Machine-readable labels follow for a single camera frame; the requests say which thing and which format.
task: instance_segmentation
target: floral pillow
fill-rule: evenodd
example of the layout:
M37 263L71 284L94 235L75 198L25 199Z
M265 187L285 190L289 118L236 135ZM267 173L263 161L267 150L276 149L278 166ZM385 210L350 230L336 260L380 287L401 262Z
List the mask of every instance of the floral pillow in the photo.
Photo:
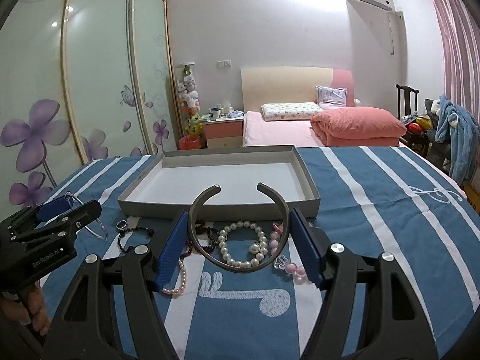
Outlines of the floral pillow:
M311 120L321 112L321 108L313 103L267 103L262 105L263 119L272 120Z
M328 88L317 85L317 102L321 109L336 109L347 106L346 88Z

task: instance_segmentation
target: nightstand drawer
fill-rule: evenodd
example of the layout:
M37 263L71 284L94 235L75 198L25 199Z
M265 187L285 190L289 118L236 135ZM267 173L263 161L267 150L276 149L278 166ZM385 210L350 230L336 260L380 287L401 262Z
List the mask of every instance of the nightstand drawer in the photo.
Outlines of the nightstand drawer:
M212 124L204 123L203 130L205 131L205 136L207 137L207 139L242 137L243 136L243 120L212 123Z
M217 149L219 147L236 147L243 145L243 137L225 137L207 139L209 149Z

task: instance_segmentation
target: beige headboard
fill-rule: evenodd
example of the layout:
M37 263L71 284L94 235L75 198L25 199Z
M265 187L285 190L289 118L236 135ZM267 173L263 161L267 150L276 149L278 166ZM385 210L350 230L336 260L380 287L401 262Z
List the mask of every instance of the beige headboard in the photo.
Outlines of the beige headboard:
M316 85L348 88L347 105L353 105L354 99L351 73L324 67L246 68L241 70L241 85L245 112L260 112L265 103L315 102Z

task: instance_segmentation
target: nightstand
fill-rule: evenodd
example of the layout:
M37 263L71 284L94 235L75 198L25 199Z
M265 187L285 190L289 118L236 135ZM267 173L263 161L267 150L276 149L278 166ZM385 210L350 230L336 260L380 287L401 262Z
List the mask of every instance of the nightstand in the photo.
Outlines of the nightstand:
M203 130L209 149L243 145L243 116L204 122Z

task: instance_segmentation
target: red basket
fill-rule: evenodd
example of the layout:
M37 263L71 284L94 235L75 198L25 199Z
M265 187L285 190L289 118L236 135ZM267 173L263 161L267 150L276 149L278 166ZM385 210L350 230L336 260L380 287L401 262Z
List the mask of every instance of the red basket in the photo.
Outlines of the red basket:
M199 135L187 135L186 137L180 138L179 143L180 150L194 150L202 147Z

